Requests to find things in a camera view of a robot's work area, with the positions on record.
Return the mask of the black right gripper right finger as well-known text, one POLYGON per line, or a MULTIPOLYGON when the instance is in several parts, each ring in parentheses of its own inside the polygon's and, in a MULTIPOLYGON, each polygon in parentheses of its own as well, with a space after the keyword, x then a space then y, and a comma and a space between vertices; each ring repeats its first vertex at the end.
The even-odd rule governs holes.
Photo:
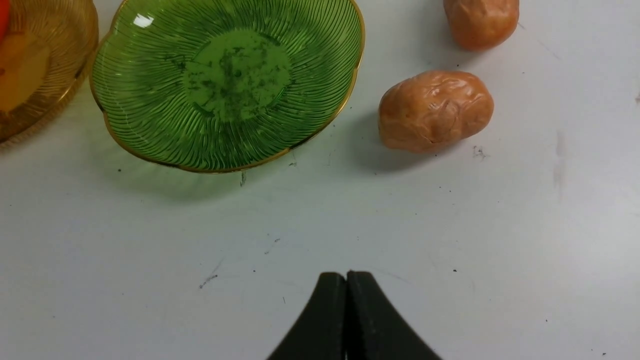
POLYGON ((439 360, 366 271, 347 272, 348 360, 439 360))

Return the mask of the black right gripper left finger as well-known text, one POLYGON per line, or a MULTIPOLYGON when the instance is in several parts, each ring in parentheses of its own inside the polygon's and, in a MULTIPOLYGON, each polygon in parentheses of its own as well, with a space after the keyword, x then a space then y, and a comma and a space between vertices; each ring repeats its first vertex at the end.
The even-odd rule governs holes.
POLYGON ((345 312, 345 278, 340 273, 322 272, 301 314, 268 358, 343 360, 345 312))

